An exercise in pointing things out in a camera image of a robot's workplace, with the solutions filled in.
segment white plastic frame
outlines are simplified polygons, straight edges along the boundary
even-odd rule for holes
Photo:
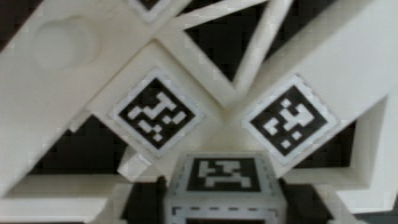
[[[398,65],[393,60],[398,57],[397,45],[393,44],[397,43],[398,32],[389,30],[389,27],[398,25],[393,10],[397,7],[398,2],[391,0],[336,2],[336,5],[331,6],[327,21],[322,18],[311,27],[317,33],[336,27],[333,30],[324,30],[327,34],[334,31],[333,36],[329,35],[327,42],[311,52],[318,57],[311,57],[311,60],[301,57],[301,63],[295,66],[306,70],[311,68],[315,72],[318,71],[317,74],[322,74],[322,70],[329,73],[333,65],[338,65],[338,70],[334,69],[333,73],[336,75],[347,74],[347,77],[334,77],[336,80],[333,80],[327,77],[317,78],[313,76],[311,79],[318,83],[318,93],[324,92],[326,97],[322,99],[327,101],[329,107],[336,108],[334,112],[345,123],[343,126],[357,119],[357,128],[350,167],[292,170],[285,178],[290,183],[331,184],[352,213],[391,210],[398,193],[398,180],[393,172],[398,161]],[[345,21],[343,24],[341,22],[331,23],[331,21],[340,20]],[[352,39],[361,39],[354,46]],[[340,48],[345,49],[345,55],[340,56],[334,54],[338,42],[341,42]],[[290,49],[290,55],[299,56],[297,53]],[[334,55],[334,60],[338,60],[338,62],[329,62],[331,64],[318,61],[322,55],[327,54]]]
[[[366,224],[366,222],[357,220],[354,214],[350,213],[333,186],[327,184],[318,184],[315,185],[315,190],[334,218],[329,220],[327,224]]]
[[[132,147],[128,147],[118,167],[118,172],[132,183],[137,181],[151,165],[153,164],[146,157],[135,152]]]
[[[84,66],[52,71],[32,57],[34,35],[45,24],[73,17],[93,23],[100,54]],[[9,167],[0,170],[0,196],[39,161],[150,38],[148,28],[123,1],[43,1],[0,55],[0,164]]]
[[[116,175],[32,175],[0,200],[0,222],[89,222],[125,180]]]
[[[160,10],[157,17],[151,20],[148,20],[146,16],[142,16],[139,12],[139,9],[135,8],[135,3],[130,4],[128,2],[135,0],[118,0],[118,1],[125,2],[127,8],[130,8],[132,16],[135,20],[141,22],[146,29],[150,30],[151,35],[157,35],[160,28],[167,24],[169,20],[178,16],[178,13],[182,12],[183,7],[190,2],[190,0],[173,0],[173,1],[167,0],[169,1],[167,7],[164,8],[164,10]]]
[[[157,38],[180,62],[187,66],[199,83],[203,84],[221,104],[228,108],[237,105],[238,100],[249,91],[269,47],[283,23],[283,18],[294,1],[269,1],[233,82],[228,80],[219,67],[215,66],[206,54],[190,40],[185,30],[265,2],[267,0],[221,1],[171,20],[169,25],[166,25],[157,35]]]
[[[158,14],[167,9],[167,5],[171,3],[171,0],[158,0],[158,3],[155,4],[151,10],[148,11],[144,5],[141,4],[139,0],[127,0],[128,6],[137,10],[142,19],[146,22],[151,22],[158,18]]]

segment white surface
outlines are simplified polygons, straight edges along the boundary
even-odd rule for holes
[[[315,185],[315,190],[333,214],[334,221],[331,224],[359,224],[359,220],[347,209],[345,203],[331,185]]]
[[[148,161],[144,156],[135,152],[135,150],[128,147],[123,155],[118,172],[132,183],[137,181],[137,178],[141,177],[150,166],[151,162]]]
[[[34,36],[48,22],[79,16],[96,27],[100,54],[79,69],[50,71],[34,60]],[[0,170],[0,195],[29,172],[148,39],[146,27],[119,0],[43,2],[0,55],[0,164],[7,167]]]
[[[43,68],[79,68],[98,56],[96,28],[84,18],[48,22],[34,36],[34,56]]]
[[[95,220],[87,224],[128,224],[121,219],[125,207],[128,203],[134,184],[118,184],[112,189],[107,204],[102,213],[95,217]]]
[[[0,222],[87,222],[121,181],[114,175],[29,176],[0,200]]]
[[[77,132],[87,119],[91,118],[91,112],[89,111],[80,111],[77,114],[75,118],[71,119],[71,124],[70,124],[70,131]]]

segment dark gap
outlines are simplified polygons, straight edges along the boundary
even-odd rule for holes
[[[185,30],[230,81],[235,79],[267,3]]]
[[[0,0],[0,52],[43,0]]]
[[[336,0],[295,0],[272,42],[265,60],[270,58],[292,37],[313,21]]]
[[[215,4],[217,2],[221,2],[222,0],[192,0],[189,6],[185,7],[183,11],[180,12],[178,16],[189,12],[192,12],[194,10],[205,8],[206,6],[210,6],[212,4]]]
[[[350,167],[356,122],[341,130],[295,168]]]
[[[139,0],[146,10],[151,11],[155,5],[158,4],[160,0]]]
[[[326,224],[334,218],[313,185],[279,183],[288,201],[286,224]]]
[[[128,197],[123,219],[128,223],[164,223],[166,178],[157,183],[135,183]]]
[[[66,131],[29,174],[118,174],[127,143],[95,116]]]

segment black and white square marker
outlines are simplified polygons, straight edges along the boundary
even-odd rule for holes
[[[334,115],[295,76],[244,119],[244,126],[283,163],[292,161],[334,125]]]
[[[171,0],[127,0],[130,7],[141,14],[142,19],[151,22],[167,8]]]
[[[187,153],[166,196],[167,224],[283,224],[286,201],[262,152]]]
[[[196,158],[187,191],[260,192],[251,158]]]
[[[203,113],[158,68],[118,104],[112,118],[162,156],[199,123]]]

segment white structure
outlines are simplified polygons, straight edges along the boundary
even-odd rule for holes
[[[398,2],[338,0],[265,64],[292,0],[224,0],[180,15],[189,3],[47,0],[34,12],[0,55],[0,222],[96,222],[112,189],[132,188],[112,175],[23,179],[91,115],[128,143],[119,173],[132,182],[171,179],[187,151],[262,151],[278,178],[329,184],[352,213],[393,208]],[[228,80],[185,30],[265,3]],[[260,118],[269,137],[251,125],[262,114],[274,118]],[[354,120],[350,167],[292,169]],[[290,139],[276,143],[281,133]],[[206,186],[221,180],[231,181],[208,178]]]

